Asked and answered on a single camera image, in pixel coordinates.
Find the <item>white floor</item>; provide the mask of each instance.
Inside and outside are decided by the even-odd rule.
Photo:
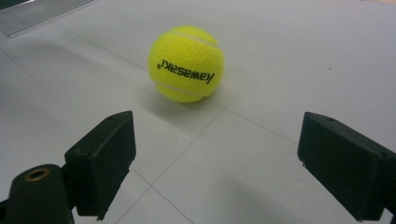
[[[163,98],[147,71],[152,42],[181,24],[226,59],[196,104]],[[396,151],[395,40],[396,4],[370,0],[98,0],[0,37],[0,201],[133,110],[136,160],[102,223],[357,223],[298,160],[301,124],[327,115]]]

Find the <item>white tiled floor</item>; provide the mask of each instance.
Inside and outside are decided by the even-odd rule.
[[[13,177],[64,164],[102,119],[133,110],[136,160],[103,223],[356,223],[297,143],[313,111],[396,151],[395,21],[396,4],[375,1],[98,0],[0,37],[0,201]],[[163,98],[147,72],[152,42],[180,24],[226,59],[195,104]]]

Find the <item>screw hole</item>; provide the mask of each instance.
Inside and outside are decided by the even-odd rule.
[[[36,169],[30,172],[25,176],[25,180],[27,182],[35,182],[38,181],[44,177],[46,177],[50,173],[49,169]]]

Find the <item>kawasaki logo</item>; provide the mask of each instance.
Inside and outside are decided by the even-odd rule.
[[[161,69],[161,68],[166,69],[171,73],[175,73],[176,75],[180,75],[183,77],[206,81],[206,85],[209,84],[210,81],[212,80],[212,78],[215,76],[215,74],[192,71],[190,69],[177,66],[173,63],[169,63],[166,60],[163,60],[162,64],[157,64],[157,68],[158,69]]]

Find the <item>tennis ball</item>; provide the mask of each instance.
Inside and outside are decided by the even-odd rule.
[[[167,98],[189,103],[210,95],[221,81],[224,57],[217,40],[189,25],[160,35],[148,56],[148,72]]]

